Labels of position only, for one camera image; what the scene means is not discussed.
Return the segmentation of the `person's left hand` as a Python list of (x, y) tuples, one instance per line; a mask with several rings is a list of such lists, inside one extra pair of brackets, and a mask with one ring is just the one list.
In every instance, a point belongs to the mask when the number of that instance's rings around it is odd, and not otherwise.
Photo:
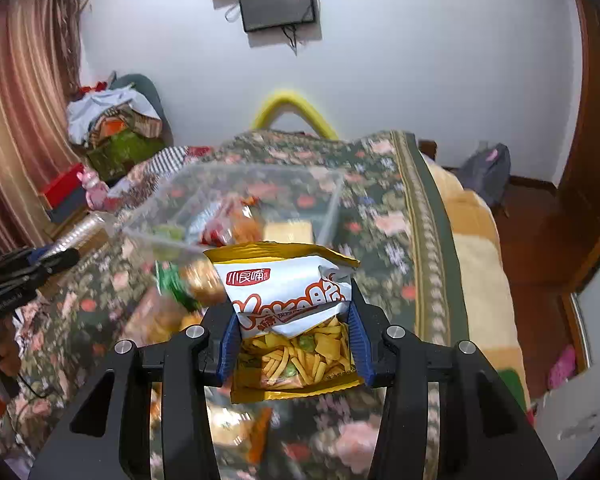
[(21, 370), (16, 329), (9, 316), (0, 321), (0, 371), (8, 377), (16, 377)]

